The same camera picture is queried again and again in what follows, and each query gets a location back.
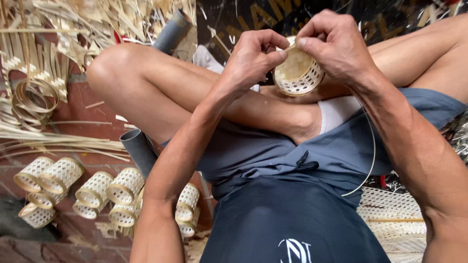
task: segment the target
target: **man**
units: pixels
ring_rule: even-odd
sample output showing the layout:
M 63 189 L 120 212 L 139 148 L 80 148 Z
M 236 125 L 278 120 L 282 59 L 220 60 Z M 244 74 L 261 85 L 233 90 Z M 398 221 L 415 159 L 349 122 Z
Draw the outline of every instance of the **man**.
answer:
M 324 10 L 296 38 L 329 76 L 304 101 L 347 87 L 363 103 L 379 134 L 373 175 L 394 168 L 419 203 L 425 262 L 468 258 L 468 171 L 437 130 L 468 101 L 467 29 L 460 15 L 366 48 L 351 16 Z M 288 45 L 245 32 L 221 75 L 132 44 L 93 62 L 89 82 L 106 103 L 171 139 L 146 182 L 132 262 L 184 262 L 174 210 L 195 169 L 219 200 L 201 262 L 389 262 L 356 213 L 361 192 L 342 196 L 373 161 L 363 111 L 321 133 L 316 103 L 249 90 L 286 59 L 272 47 Z

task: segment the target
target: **bamboo basket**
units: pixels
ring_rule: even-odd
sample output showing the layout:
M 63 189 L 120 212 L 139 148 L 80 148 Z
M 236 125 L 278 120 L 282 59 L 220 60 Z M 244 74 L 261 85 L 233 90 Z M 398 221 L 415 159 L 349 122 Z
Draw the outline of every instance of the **bamboo basket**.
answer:
M 198 218 L 200 217 L 200 207 L 196 207 L 193 213 L 193 218 L 190 222 L 187 221 L 177 221 L 179 225 L 180 233 L 182 237 L 192 237 L 195 235 L 195 231 L 197 228 Z
M 37 177 L 47 168 L 55 163 L 54 160 L 40 156 L 32 163 L 26 166 L 21 172 L 13 176 L 15 183 L 28 192 L 38 193 L 41 191 L 41 186 L 37 184 Z
M 178 221 L 191 221 L 199 198 L 200 191 L 195 185 L 188 183 L 177 201 L 175 219 Z
M 39 193 L 28 194 L 28 200 L 40 208 L 52 209 L 56 204 L 62 201 L 67 194 L 68 191 L 62 194 L 55 194 L 43 189 Z
M 279 90 L 288 96 L 303 96 L 312 92 L 323 80 L 325 72 L 317 61 L 295 47 L 296 36 L 290 36 L 288 58 L 273 72 L 273 81 Z
M 106 188 L 112 183 L 114 177 L 107 172 L 96 172 L 86 183 L 75 193 L 76 199 L 82 204 L 98 208 L 106 200 Z
M 136 168 L 125 168 L 106 189 L 107 197 L 119 205 L 130 205 L 135 201 L 145 179 Z
M 85 172 L 83 166 L 72 158 L 64 157 L 39 175 L 37 183 L 55 194 L 66 192 Z
M 109 213 L 109 220 L 117 226 L 133 226 L 140 216 L 141 206 L 142 203 L 138 200 L 133 201 L 130 205 L 116 204 Z
M 57 212 L 55 209 L 40 208 L 33 203 L 27 204 L 18 213 L 18 216 L 33 228 L 41 228 L 46 226 L 52 222 L 56 215 Z
M 104 209 L 104 207 L 107 205 L 108 202 L 109 202 L 109 199 L 106 199 L 101 204 L 101 206 L 95 208 L 95 207 L 89 207 L 81 203 L 79 200 L 76 200 L 72 208 L 73 208 L 73 211 L 75 211 L 75 213 L 77 213 L 81 217 L 84 217 L 86 219 L 96 219 L 97 215 Z

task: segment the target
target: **white logo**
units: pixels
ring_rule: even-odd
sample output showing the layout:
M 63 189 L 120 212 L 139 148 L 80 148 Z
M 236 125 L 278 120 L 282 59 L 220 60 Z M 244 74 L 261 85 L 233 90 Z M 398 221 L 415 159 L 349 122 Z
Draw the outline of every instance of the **white logo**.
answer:
M 300 263 L 307 263 L 307 259 L 308 259 L 308 263 L 312 263 L 310 261 L 310 251 L 309 251 L 310 244 L 301 242 L 306 247 L 304 249 L 304 246 L 301 243 L 299 243 L 299 241 L 289 238 L 289 239 L 281 240 L 278 244 L 278 247 L 281 246 L 283 241 L 285 242 L 286 249 L 288 251 L 289 263 L 299 262 L 295 260 L 296 258 L 300 260 Z

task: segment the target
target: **gray shorts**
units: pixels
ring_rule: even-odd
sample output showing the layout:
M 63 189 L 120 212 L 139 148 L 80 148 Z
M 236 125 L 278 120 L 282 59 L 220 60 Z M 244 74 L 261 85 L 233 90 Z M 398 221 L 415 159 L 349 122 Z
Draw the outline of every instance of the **gray shorts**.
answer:
M 465 105 L 437 91 L 420 88 L 399 89 L 429 122 L 440 129 L 463 112 Z M 373 175 L 393 168 L 378 132 Z M 297 168 L 297 162 L 316 161 L 317 169 Z M 212 184 L 213 196 L 220 199 L 246 179 L 260 175 L 312 176 L 338 194 L 358 187 L 369 173 L 373 160 L 372 134 L 362 110 L 340 126 L 296 146 L 288 137 L 221 120 L 205 150 L 197 170 Z

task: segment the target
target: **pvc pipe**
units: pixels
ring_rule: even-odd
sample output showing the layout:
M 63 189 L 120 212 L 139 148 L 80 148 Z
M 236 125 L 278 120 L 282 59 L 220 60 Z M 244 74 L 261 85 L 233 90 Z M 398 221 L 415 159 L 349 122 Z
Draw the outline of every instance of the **pvc pipe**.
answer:
M 171 20 L 162 29 L 153 47 L 170 55 L 177 42 L 183 38 L 192 26 L 190 18 L 181 10 L 177 10 Z
M 135 161 L 144 178 L 148 178 L 158 157 L 148 144 L 146 135 L 141 130 L 131 130 L 120 136 L 120 141 Z

